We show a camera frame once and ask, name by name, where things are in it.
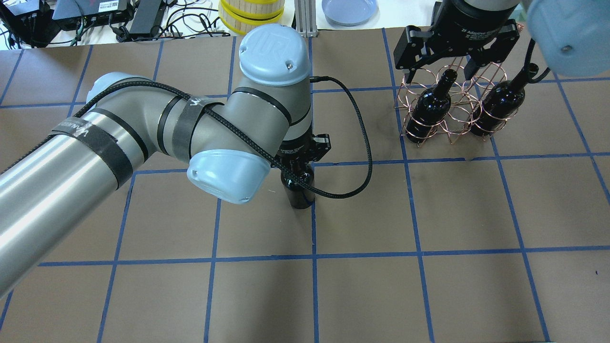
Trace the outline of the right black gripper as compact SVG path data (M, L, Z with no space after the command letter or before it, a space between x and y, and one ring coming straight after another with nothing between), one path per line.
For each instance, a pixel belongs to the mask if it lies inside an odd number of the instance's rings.
M410 84L419 69L435 61L434 52L473 48L465 66L465 79L471 80L482 67L505 61L516 45L520 31L509 17L517 4L518 0L443 0L433 26L405 26L395 46L395 69ZM494 37L490 48L481 47Z

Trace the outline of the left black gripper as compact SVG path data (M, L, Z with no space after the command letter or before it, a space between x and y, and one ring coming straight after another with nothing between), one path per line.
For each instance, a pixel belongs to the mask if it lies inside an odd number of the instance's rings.
M284 164L318 162L332 148L329 134L314 135L312 126L294 139L285 139L276 158Z

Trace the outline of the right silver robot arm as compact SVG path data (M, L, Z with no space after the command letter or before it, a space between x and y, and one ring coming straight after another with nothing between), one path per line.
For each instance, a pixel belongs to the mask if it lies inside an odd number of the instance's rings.
M501 64L520 39L511 15L518 0L443 0L428 30L405 27L394 49L395 68L406 81L437 60L469 56L464 76ZM610 65L610 5L607 0L525 0L531 45L547 68L568 77L588 77Z

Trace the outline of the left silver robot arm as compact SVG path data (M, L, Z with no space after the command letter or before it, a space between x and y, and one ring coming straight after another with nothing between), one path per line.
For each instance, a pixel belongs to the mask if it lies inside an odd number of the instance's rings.
M82 110L1 174L1 295L43 261L155 153L188 165L199 189L253 199L283 154L323 146L312 136L307 44L293 28L255 28L237 49L243 74L226 102L110 72Z

